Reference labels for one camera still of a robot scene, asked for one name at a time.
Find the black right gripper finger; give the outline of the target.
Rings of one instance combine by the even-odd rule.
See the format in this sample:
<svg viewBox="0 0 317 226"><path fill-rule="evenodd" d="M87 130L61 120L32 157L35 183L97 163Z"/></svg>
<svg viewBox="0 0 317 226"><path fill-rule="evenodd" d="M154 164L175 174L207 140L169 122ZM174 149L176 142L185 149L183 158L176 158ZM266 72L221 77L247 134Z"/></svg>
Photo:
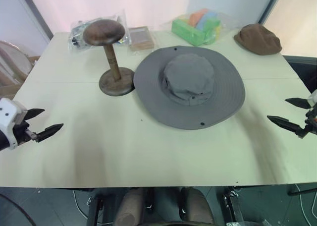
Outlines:
<svg viewBox="0 0 317 226"><path fill-rule="evenodd" d="M310 104L307 99L288 98L288 99L285 99L285 101L302 109L310 109Z"/></svg>
<svg viewBox="0 0 317 226"><path fill-rule="evenodd" d="M268 115L267 118L277 126L295 133L298 137L305 137L304 130L300 127L300 125L292 123L288 119L279 116Z"/></svg>

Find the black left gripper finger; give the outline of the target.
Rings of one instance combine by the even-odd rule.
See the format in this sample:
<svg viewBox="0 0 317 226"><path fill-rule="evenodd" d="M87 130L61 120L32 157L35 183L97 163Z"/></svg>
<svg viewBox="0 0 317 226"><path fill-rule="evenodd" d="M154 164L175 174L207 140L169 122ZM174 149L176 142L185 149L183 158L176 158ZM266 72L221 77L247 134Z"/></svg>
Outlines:
<svg viewBox="0 0 317 226"><path fill-rule="evenodd" d="M44 109L38 109L38 108L29 109L27 111L26 115L25 115L25 120L32 119L32 118L38 116L39 114L41 114L44 111L45 111Z"/></svg>
<svg viewBox="0 0 317 226"><path fill-rule="evenodd" d="M60 124L54 124L49 127L47 127L44 131L40 133L36 133L36 142L41 142L46 140L47 138L52 137L55 135L61 128L63 127L63 123Z"/></svg>

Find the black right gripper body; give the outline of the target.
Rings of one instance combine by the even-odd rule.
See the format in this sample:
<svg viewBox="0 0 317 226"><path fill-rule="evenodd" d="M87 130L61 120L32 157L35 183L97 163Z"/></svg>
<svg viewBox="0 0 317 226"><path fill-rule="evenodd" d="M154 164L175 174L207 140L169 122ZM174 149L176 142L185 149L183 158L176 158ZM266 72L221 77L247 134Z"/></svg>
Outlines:
<svg viewBox="0 0 317 226"><path fill-rule="evenodd" d="M304 138L308 133L312 133L314 135L317 134L317 109L312 108L306 113L305 119L305 127L300 128L296 135L299 138Z"/></svg>

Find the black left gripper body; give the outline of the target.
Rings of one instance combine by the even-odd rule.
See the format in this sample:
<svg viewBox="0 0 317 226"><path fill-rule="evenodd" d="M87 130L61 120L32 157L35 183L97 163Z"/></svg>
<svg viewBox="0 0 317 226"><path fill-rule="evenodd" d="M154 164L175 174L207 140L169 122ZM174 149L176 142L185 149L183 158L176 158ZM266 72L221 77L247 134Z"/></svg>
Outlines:
<svg viewBox="0 0 317 226"><path fill-rule="evenodd" d="M17 145L24 144L30 140L37 140L37 135L28 129L29 123L22 121L20 124L15 124L13 127L13 134L17 141Z"/></svg>

